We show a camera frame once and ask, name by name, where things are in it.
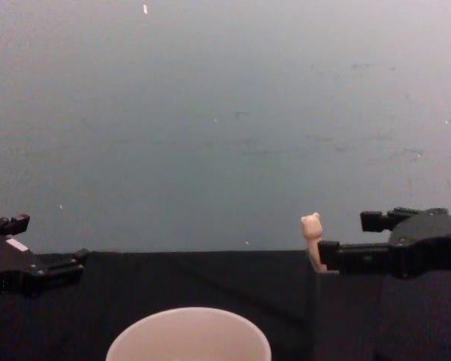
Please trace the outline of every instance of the small figurine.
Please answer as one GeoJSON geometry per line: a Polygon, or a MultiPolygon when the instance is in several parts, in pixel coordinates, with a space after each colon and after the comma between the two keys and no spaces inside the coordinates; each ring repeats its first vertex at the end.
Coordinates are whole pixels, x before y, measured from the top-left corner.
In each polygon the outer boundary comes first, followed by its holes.
{"type": "Polygon", "coordinates": [[[302,217],[302,234],[307,240],[310,258],[312,259],[316,270],[318,272],[325,272],[327,271],[327,267],[321,263],[319,249],[317,247],[322,235],[322,227],[319,218],[320,215],[317,212],[310,214],[309,216],[302,217]]]}

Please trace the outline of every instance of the black table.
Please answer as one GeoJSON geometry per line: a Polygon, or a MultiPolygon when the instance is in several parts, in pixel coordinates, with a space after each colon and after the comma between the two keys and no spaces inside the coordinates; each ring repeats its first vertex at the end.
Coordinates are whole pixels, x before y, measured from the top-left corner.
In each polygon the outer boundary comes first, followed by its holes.
{"type": "Polygon", "coordinates": [[[451,359],[451,272],[317,278],[304,251],[265,251],[91,253],[77,285],[0,296],[0,360],[103,360],[135,321],[186,306],[248,318],[273,360],[451,359]]]}

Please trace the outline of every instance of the black cloth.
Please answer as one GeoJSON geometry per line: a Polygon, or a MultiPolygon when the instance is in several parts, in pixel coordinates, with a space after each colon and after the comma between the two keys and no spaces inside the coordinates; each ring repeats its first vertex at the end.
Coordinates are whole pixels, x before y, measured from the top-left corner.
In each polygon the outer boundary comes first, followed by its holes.
{"type": "Polygon", "coordinates": [[[451,359],[451,273],[316,278],[304,251],[265,251],[91,253],[79,284],[0,295],[0,360],[104,360],[132,323],[188,306],[251,320],[273,360],[451,359]]]}

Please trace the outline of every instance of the white cup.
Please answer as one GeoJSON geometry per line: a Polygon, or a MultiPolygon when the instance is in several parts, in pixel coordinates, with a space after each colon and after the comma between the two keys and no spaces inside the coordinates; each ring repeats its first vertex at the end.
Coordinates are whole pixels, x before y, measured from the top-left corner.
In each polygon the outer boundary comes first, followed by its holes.
{"type": "Polygon", "coordinates": [[[106,361],[271,361],[262,331],[249,320],[215,308],[176,308],[122,332],[106,361]]]}

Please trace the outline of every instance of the white label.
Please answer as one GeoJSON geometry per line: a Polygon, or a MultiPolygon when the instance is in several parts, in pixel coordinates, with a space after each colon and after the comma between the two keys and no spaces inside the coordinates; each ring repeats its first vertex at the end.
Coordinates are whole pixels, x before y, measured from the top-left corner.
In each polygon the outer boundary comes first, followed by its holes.
{"type": "Polygon", "coordinates": [[[9,238],[7,240],[7,243],[10,246],[14,246],[16,249],[21,250],[22,252],[25,252],[26,250],[29,250],[27,248],[27,246],[25,246],[24,244],[21,244],[20,242],[18,242],[15,238],[9,238]]]}

